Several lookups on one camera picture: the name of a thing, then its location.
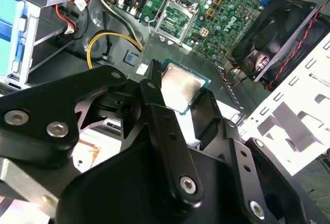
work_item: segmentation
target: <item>yellow wire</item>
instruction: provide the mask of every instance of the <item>yellow wire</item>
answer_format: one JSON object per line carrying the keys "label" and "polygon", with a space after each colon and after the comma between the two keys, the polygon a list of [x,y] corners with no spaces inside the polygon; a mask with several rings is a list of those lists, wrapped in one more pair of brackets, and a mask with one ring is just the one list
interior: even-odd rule
{"label": "yellow wire", "polygon": [[92,47],[94,45],[94,43],[102,36],[106,36],[106,35],[113,35],[113,36],[118,36],[121,38],[126,39],[127,41],[129,41],[130,43],[132,43],[133,45],[137,46],[141,51],[142,51],[142,47],[141,45],[136,42],[134,39],[132,39],[131,37],[127,36],[127,35],[123,35],[121,33],[115,33],[115,32],[102,32],[99,33],[98,35],[96,35],[88,44],[88,49],[87,49],[87,64],[88,64],[88,68],[92,69],[93,65],[92,65],[92,59],[91,59],[91,50]]}

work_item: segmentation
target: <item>red wire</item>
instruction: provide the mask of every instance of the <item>red wire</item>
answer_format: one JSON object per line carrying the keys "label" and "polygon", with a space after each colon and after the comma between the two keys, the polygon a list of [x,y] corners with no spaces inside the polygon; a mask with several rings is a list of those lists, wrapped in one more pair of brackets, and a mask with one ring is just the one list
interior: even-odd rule
{"label": "red wire", "polygon": [[65,18],[63,15],[61,15],[61,13],[60,13],[59,10],[58,10],[58,7],[59,7],[59,6],[58,6],[58,4],[57,4],[57,5],[55,6],[55,11],[56,11],[58,17],[60,17],[60,18],[61,18],[62,20],[64,20],[64,21],[70,23],[70,24],[74,27],[74,30],[76,30],[77,25],[76,25],[73,21],[71,21],[70,19]]}
{"label": "red wire", "polygon": [[61,15],[61,13],[59,12],[59,5],[55,5],[55,11],[56,11],[56,14],[58,15],[58,17],[60,17],[62,20],[70,23],[73,27],[74,27],[74,30],[77,29],[77,25],[71,21],[70,19],[68,18],[65,18],[63,15]]}
{"label": "red wire", "polygon": [[315,13],[315,15],[313,16],[313,18],[310,20],[309,25],[307,27],[307,29],[305,30],[305,34],[303,36],[303,38],[299,41],[299,44],[297,46],[297,48],[293,51],[293,53],[291,54],[291,56],[285,61],[285,63],[280,67],[279,72],[277,73],[277,75],[275,76],[275,78],[265,87],[265,89],[269,88],[274,81],[276,81],[278,79],[278,77],[280,76],[280,74],[282,73],[284,67],[288,64],[288,62],[295,56],[296,52],[299,50],[299,48],[302,46],[303,42],[305,41],[305,39],[307,38],[307,35],[309,33],[310,28],[313,25],[314,19],[319,15],[319,12],[324,9],[324,7],[330,2],[330,0],[327,0],[322,6],[321,8],[318,9],[318,11]]}

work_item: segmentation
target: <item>green circuit board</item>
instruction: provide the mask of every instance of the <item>green circuit board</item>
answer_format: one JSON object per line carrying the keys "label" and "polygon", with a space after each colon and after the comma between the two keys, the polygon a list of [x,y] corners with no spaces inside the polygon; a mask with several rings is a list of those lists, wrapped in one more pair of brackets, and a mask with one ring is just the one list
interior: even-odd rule
{"label": "green circuit board", "polygon": [[[220,60],[224,51],[231,52],[253,21],[259,16],[260,0],[186,0],[198,3],[194,16],[184,37],[183,44],[207,57]],[[138,16],[140,21],[153,20],[164,0],[148,0]],[[175,11],[170,13],[170,21],[161,24],[167,33],[179,37],[185,18],[179,18]]]}

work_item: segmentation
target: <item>cable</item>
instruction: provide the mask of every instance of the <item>cable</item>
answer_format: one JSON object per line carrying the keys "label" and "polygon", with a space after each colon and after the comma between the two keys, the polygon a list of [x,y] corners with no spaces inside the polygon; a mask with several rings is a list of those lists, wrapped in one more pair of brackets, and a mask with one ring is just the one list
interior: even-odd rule
{"label": "cable", "polygon": [[[102,15],[103,15],[103,26],[104,26],[104,29],[107,30],[107,13],[103,10]],[[109,54],[110,49],[112,47],[112,43],[110,41],[110,36],[109,35],[106,35],[106,38],[107,38],[107,50],[106,50],[105,53],[103,53],[104,56],[107,56]]]}
{"label": "cable", "polygon": [[308,27],[305,30],[305,34],[303,36],[303,38],[299,41],[298,46],[296,47],[296,49],[293,51],[293,53],[291,54],[291,56],[285,61],[285,63],[280,67],[279,72],[277,73],[277,75],[275,76],[275,78],[265,87],[265,89],[269,88],[274,81],[276,81],[278,79],[278,77],[280,76],[280,74],[282,73],[284,67],[288,64],[288,62],[295,56],[296,52],[299,50],[299,48],[302,46],[303,42],[305,41],[305,39],[307,38],[307,35],[309,33],[309,30],[311,29],[314,19],[317,18],[317,16],[319,15],[319,12],[324,9],[324,7],[330,2],[330,0],[327,0],[319,9],[318,11],[316,11],[315,15],[313,16],[313,18],[310,20]]}
{"label": "cable", "polygon": [[[59,10],[58,10],[58,5],[56,5],[55,6],[55,9],[57,9],[57,15],[63,20],[63,19],[66,19],[66,18],[64,18],[61,14],[60,14],[60,12],[59,12]],[[82,39],[84,36],[85,36],[85,34],[87,33],[87,30],[88,30],[88,27],[89,27],[89,24],[90,24],[90,13],[89,13],[89,9],[88,9],[88,7],[86,6],[85,7],[85,11],[86,11],[86,16],[87,16],[87,21],[86,21],[86,27],[85,27],[85,30],[84,30],[84,32],[82,33],[82,35],[81,36],[79,36],[79,37],[74,37],[73,35],[71,35],[71,37],[72,37],[72,40],[80,40],[80,39]],[[76,26],[76,24],[73,22],[73,21],[71,21],[70,22],[71,24],[73,23],[74,24],[74,27],[75,27],[75,30],[76,30],[76,28],[77,28],[77,26]]]}
{"label": "cable", "polygon": [[55,11],[56,11],[56,14],[58,15],[58,17],[60,17],[65,22],[70,23],[74,27],[74,30],[77,29],[77,25],[73,21],[71,21],[69,18],[65,18],[63,15],[61,15],[61,13],[59,12],[58,4],[55,5]]}
{"label": "cable", "polygon": [[121,38],[124,38],[126,39],[128,42],[130,42],[132,45],[134,45],[139,51],[142,51],[143,48],[141,47],[141,45],[135,41],[134,39],[130,38],[129,36],[127,35],[123,35],[121,33],[116,33],[116,32],[98,32],[93,38],[92,40],[89,42],[89,45],[88,45],[88,49],[87,49],[87,64],[88,64],[88,68],[89,69],[92,69],[93,68],[93,65],[92,65],[92,60],[91,60],[91,49],[94,45],[94,43],[102,36],[106,36],[106,35],[111,35],[111,36],[118,36],[118,37],[121,37]]}
{"label": "cable", "polygon": [[115,17],[117,20],[119,20],[121,23],[124,24],[124,26],[127,28],[129,34],[132,36],[132,38],[134,40],[137,41],[137,43],[139,43],[139,45],[142,47],[141,43],[139,42],[134,29],[132,28],[131,24],[124,19],[119,13],[117,13],[114,9],[112,9],[111,7],[109,7],[104,0],[98,0],[99,3],[101,4],[101,6],[105,9],[105,11],[109,12],[113,17]]}

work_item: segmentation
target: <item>sticker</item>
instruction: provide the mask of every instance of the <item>sticker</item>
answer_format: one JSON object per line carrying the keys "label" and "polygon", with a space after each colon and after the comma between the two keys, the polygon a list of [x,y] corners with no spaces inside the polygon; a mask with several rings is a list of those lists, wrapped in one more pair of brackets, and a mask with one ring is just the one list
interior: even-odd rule
{"label": "sticker", "polygon": [[71,35],[74,33],[74,26],[68,22],[68,28],[67,30],[64,32],[65,35]]}
{"label": "sticker", "polygon": [[80,11],[83,11],[87,6],[85,0],[75,0],[74,3],[77,5]]}

